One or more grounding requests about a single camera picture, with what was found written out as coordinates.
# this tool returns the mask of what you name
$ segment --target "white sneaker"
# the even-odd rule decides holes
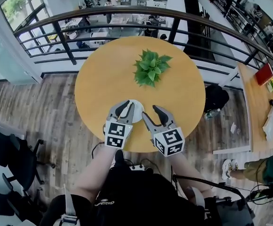
[[[232,170],[238,170],[239,166],[238,166],[238,161],[236,159],[232,160]]]
[[[227,180],[231,177],[229,176],[229,172],[232,170],[232,161],[230,159],[226,159],[222,165],[222,179]]]

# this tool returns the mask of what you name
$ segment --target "plastic bottle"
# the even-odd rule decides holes
[[[220,109],[211,110],[211,111],[207,112],[207,113],[204,115],[204,119],[209,120],[209,119],[211,119],[211,118],[217,116],[219,113],[220,113]]]

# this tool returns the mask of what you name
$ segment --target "wooden floor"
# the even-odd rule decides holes
[[[45,144],[39,148],[39,159],[53,162],[55,169],[39,166],[40,176],[45,181],[41,199],[49,203],[52,198],[62,194],[63,184],[72,187],[76,177],[91,161],[92,148],[99,142],[83,124],[74,103],[76,75],[47,75],[41,85],[14,86],[0,82],[0,121],[27,131],[27,141],[34,146],[41,138]],[[221,166],[226,158],[238,159],[240,168],[244,162],[254,161],[273,154],[273,150],[263,153],[236,153],[213,155],[213,150],[248,145],[248,123],[245,100],[242,91],[228,90],[230,100],[221,114],[209,121],[203,118],[195,130],[186,138],[185,155],[206,179],[221,182]],[[230,132],[232,123],[237,129]],[[170,179],[171,166],[159,153],[128,153],[125,157],[134,164],[148,158],[156,163],[162,174]],[[145,166],[157,169],[148,161]],[[250,190],[256,184],[248,180],[228,180],[227,184]],[[35,180],[30,193],[40,187]],[[237,196],[227,191],[212,189],[216,195]],[[241,190],[244,195],[249,191]],[[255,225],[269,222],[269,207],[250,207],[256,214]]]

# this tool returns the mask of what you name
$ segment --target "white plate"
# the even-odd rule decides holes
[[[127,115],[128,108],[131,105],[131,103],[134,103],[134,106],[135,106],[132,123],[137,123],[137,122],[139,122],[142,119],[141,113],[143,111],[145,111],[144,106],[138,100],[130,100],[130,102],[127,105],[127,107],[122,111],[121,117],[125,117]]]

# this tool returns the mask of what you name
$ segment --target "door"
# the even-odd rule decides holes
[[[34,78],[16,61],[15,57],[0,43],[0,79],[12,84],[35,84]]]

